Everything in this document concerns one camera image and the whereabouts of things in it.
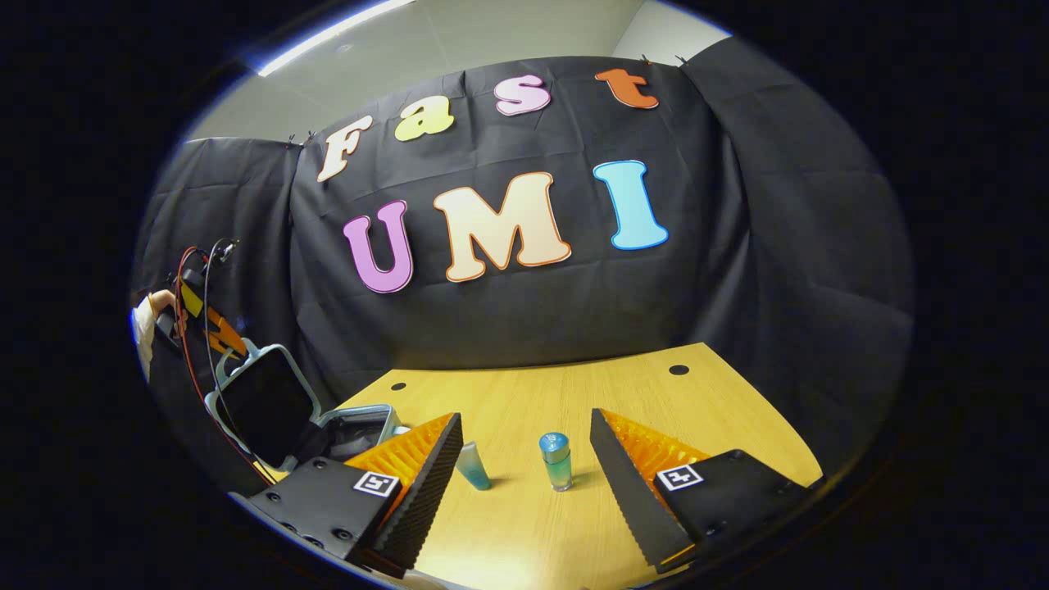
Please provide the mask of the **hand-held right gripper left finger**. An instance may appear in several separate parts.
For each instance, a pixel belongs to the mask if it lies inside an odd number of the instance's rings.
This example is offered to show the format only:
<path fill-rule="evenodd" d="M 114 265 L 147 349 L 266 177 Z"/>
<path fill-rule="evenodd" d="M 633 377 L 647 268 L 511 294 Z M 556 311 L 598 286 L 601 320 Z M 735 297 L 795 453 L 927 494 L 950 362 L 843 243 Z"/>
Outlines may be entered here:
<path fill-rule="evenodd" d="M 461 412 L 448 412 L 349 461 L 304 460 L 234 502 L 329 563 L 400 580 L 415 567 L 461 449 Z"/>

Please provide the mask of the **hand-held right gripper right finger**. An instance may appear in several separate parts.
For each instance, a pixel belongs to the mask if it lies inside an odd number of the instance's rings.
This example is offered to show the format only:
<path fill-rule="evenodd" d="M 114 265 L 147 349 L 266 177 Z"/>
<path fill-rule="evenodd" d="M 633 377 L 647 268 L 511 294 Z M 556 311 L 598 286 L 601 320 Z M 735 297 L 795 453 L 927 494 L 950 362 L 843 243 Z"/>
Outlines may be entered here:
<path fill-rule="evenodd" d="M 646 563 L 659 574 L 737 554 L 798 512 L 823 467 L 773 408 L 686 414 L 685 442 L 595 408 L 588 443 Z"/>

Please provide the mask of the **translucent teal squeeze tube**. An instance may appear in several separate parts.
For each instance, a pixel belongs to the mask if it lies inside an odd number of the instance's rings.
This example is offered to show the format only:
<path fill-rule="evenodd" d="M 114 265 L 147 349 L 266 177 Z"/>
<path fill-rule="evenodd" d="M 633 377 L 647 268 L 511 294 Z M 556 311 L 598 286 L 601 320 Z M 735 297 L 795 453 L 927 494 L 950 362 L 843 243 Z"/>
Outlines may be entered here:
<path fill-rule="evenodd" d="M 486 492 L 492 487 L 491 479 L 488 478 L 486 468 L 484 468 L 476 441 L 469 441 L 462 445 L 456 469 L 474 489 Z"/>

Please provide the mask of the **white hard-shell suitcase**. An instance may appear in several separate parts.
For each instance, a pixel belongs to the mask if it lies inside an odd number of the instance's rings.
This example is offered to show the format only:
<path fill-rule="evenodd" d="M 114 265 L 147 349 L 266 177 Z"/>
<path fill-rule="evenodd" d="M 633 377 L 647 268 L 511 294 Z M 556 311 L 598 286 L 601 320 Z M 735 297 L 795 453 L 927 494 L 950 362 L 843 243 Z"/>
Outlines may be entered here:
<path fill-rule="evenodd" d="M 322 410 L 286 347 L 244 341 L 247 359 L 232 373 L 224 352 L 207 410 L 265 475 L 280 479 L 312 458 L 348 461 L 407 431 L 389 404 Z"/>

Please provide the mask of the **blue-capped teal glass bottle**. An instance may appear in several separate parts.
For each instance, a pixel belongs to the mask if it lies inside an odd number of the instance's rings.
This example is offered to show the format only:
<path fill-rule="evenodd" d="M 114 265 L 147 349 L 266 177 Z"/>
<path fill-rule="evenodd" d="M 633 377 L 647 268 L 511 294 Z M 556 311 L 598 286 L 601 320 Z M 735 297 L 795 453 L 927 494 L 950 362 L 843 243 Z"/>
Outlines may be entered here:
<path fill-rule="evenodd" d="M 564 433 L 550 431 L 538 441 L 548 481 L 555 492 L 565 492 L 573 484 L 572 449 Z"/>

